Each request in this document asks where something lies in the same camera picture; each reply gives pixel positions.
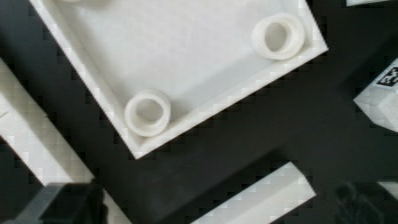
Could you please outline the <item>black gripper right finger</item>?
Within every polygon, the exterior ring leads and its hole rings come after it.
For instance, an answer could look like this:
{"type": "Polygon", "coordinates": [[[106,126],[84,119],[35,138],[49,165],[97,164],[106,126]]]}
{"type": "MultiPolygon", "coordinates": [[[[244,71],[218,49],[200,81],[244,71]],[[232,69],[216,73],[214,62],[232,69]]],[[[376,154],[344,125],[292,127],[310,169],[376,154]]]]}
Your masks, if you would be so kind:
{"type": "Polygon", "coordinates": [[[398,224],[398,182],[344,183],[335,200],[335,224],[398,224]]]}

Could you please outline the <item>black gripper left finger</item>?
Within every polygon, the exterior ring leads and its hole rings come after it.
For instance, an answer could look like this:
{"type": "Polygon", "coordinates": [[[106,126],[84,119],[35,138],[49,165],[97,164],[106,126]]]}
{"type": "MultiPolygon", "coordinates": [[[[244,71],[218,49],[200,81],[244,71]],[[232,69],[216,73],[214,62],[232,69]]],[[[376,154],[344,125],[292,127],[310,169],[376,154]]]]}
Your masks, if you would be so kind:
{"type": "Polygon", "coordinates": [[[108,224],[100,185],[49,183],[35,194],[12,224],[108,224]]]}

